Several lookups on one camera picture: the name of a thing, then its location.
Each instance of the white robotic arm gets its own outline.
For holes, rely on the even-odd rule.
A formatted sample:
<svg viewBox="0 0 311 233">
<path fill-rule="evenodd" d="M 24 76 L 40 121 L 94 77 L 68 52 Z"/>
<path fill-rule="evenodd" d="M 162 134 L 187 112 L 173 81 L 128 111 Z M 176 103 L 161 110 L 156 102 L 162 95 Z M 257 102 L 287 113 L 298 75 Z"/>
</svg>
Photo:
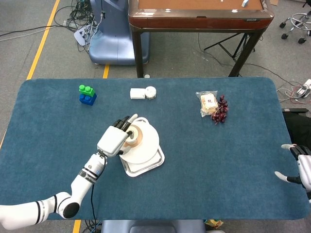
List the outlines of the white robotic arm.
<svg viewBox="0 0 311 233">
<path fill-rule="evenodd" d="M 71 183 L 72 195 L 61 192 L 45 200 L 20 205 L 0 205 L 0 223 L 3 227 L 14 230 L 32 226 L 47 220 L 50 213 L 57 213 L 64 219 L 74 217 L 84 196 L 104 171 L 107 157 L 123 153 L 120 148 L 130 135 L 126 130 L 137 117 L 137 114 L 131 118 L 127 116 L 109 126 L 97 144 L 98 152 L 91 156 Z"/>
<path fill-rule="evenodd" d="M 301 184 L 307 191 L 309 203 L 311 203 L 311 151 L 305 146 L 296 144 L 284 144 L 283 149 L 290 150 L 297 161 L 299 176 L 284 176 L 282 173 L 275 171 L 275 175 L 281 180 Z"/>
</svg>

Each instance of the gray carpet floor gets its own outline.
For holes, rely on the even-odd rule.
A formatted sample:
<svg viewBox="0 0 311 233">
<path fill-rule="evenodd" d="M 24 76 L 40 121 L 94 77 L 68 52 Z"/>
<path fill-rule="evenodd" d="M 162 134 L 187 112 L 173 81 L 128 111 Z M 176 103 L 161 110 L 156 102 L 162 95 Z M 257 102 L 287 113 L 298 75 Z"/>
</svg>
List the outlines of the gray carpet floor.
<svg viewBox="0 0 311 233">
<path fill-rule="evenodd" d="M 70 0 L 61 0 L 58 9 L 70 5 Z M 49 20 L 54 1 L 47 0 L 0 0 L 0 34 L 45 26 Z M 292 0 L 279 0 L 274 6 L 275 18 L 262 41 L 256 46 L 248 63 L 263 66 L 288 81 L 304 83 L 310 78 L 311 40 L 298 44 L 302 32 L 297 31 L 282 40 L 281 35 L 289 30 L 279 28 L 288 16 L 298 12 L 307 12 L 308 6 L 301 8 L 302 3 Z M 63 22 L 68 18 L 69 8 L 57 15 L 57 20 Z M 0 40 L 22 33 L 0 37 Z M 43 32 L 27 37 L 0 41 L 0 139 L 3 138 L 10 120 L 20 85 L 26 80 Z M 228 34 L 201 33 L 200 45 L 207 47 Z M 224 43 L 234 51 L 239 38 Z M 153 33 L 151 34 L 151 56 L 145 65 L 145 73 L 156 77 L 220 77 L 227 76 L 233 61 L 219 47 L 208 51 L 211 55 L 202 53 L 198 46 L 197 33 Z M 93 64 L 88 54 L 78 52 L 73 34 L 64 28 L 50 30 L 43 51 L 36 66 L 33 79 L 38 78 L 101 78 L 104 66 Z M 290 87 L 275 74 L 260 67 L 245 65 L 241 70 L 242 76 L 265 76 L 271 78 L 276 87 Z M 135 78 L 134 66 L 111 66 L 108 78 Z M 281 103 L 282 107 L 308 108 L 310 104 L 293 104 L 289 101 Z M 310 233 L 311 215 L 300 220 L 224 220 L 222 229 L 226 233 Z M 72 232 L 74 221 L 46 221 L 40 225 L 11 231 L 14 233 L 69 233 Z M 0 226 L 1 233 L 7 233 Z"/>
</svg>

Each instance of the table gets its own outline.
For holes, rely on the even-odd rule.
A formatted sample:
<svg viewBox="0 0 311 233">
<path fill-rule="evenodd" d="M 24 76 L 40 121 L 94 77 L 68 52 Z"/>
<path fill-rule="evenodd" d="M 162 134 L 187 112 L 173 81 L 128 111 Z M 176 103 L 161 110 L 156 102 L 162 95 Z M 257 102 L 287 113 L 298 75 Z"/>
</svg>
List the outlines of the table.
<svg viewBox="0 0 311 233">
<path fill-rule="evenodd" d="M 82 83 L 96 91 L 93 106 L 79 102 Z M 154 100 L 130 100 L 130 88 L 149 85 L 157 89 Z M 195 92 L 205 90 L 225 94 L 225 124 L 201 117 Z M 297 219 L 308 214 L 302 186 L 274 175 L 275 170 L 298 171 L 291 153 L 280 147 L 290 137 L 275 86 L 258 77 L 26 81 L 0 150 L 0 204 L 71 193 L 71 182 L 106 128 L 133 113 L 157 129 L 165 162 L 131 178 L 118 157 L 109 158 L 95 185 L 98 219 Z M 93 219 L 89 197 L 90 192 L 75 219 Z"/>
<path fill-rule="evenodd" d="M 249 0 L 245 8 L 242 0 L 129 0 L 137 77 L 144 75 L 140 38 L 143 32 L 247 33 L 250 38 L 229 74 L 238 76 L 273 18 L 269 0 Z"/>
</svg>

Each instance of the plastic bag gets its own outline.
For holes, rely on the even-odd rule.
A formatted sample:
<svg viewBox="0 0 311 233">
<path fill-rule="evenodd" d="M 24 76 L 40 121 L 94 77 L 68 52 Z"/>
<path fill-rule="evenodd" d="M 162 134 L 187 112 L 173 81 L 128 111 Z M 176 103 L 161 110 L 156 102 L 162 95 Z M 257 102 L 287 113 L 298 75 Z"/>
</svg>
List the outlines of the plastic bag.
<svg viewBox="0 0 311 233">
<path fill-rule="evenodd" d="M 217 91 L 201 91 L 195 93 L 201 102 L 201 116 L 211 115 L 217 111 Z"/>
</svg>

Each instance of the yellow floor line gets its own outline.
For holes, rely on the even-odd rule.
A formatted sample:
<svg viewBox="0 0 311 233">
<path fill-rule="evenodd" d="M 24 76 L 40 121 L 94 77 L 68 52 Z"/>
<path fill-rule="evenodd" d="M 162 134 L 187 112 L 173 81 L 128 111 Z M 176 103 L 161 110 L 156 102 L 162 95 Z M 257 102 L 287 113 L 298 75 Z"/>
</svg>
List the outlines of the yellow floor line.
<svg viewBox="0 0 311 233">
<path fill-rule="evenodd" d="M 2 140 L 1 140 L 0 149 L 1 149 L 1 147 L 2 147 L 2 143 L 3 143 L 3 140 L 4 140 L 5 134 L 6 134 L 6 130 L 5 130 L 4 135 L 3 135 L 3 138 L 2 138 Z"/>
<path fill-rule="evenodd" d="M 72 233 L 79 233 L 81 226 L 81 220 L 75 220 L 73 225 Z"/>
<path fill-rule="evenodd" d="M 47 26 L 51 26 L 52 25 L 52 22 L 53 22 L 53 18 L 54 18 L 54 15 L 55 15 L 55 12 L 57 10 L 57 7 L 58 7 L 58 4 L 59 4 L 59 1 L 60 0 L 56 0 L 55 4 L 54 4 L 54 7 L 52 9 L 52 12 L 51 12 L 51 15 L 50 15 L 50 19 L 48 21 L 48 24 Z M 50 29 L 48 28 L 47 30 L 44 31 L 44 34 L 43 34 L 43 37 L 41 39 L 41 43 L 39 45 L 39 48 L 37 50 L 37 53 L 35 54 L 35 59 L 33 61 L 33 64 L 31 65 L 31 68 L 29 70 L 29 73 L 28 73 L 28 76 L 27 76 L 27 79 L 26 80 L 29 80 L 33 77 L 33 74 L 34 74 L 34 71 L 35 71 L 35 67 L 37 66 L 37 63 L 38 63 L 38 60 L 39 60 L 39 57 L 41 55 L 41 52 L 43 50 L 43 46 L 45 44 L 45 41 L 48 37 L 48 34 L 49 34 L 49 31 Z"/>
<path fill-rule="evenodd" d="M 109 67 L 110 67 L 110 65 L 105 65 L 105 69 L 104 69 L 104 73 L 103 73 L 103 79 L 108 78 Z"/>
</svg>

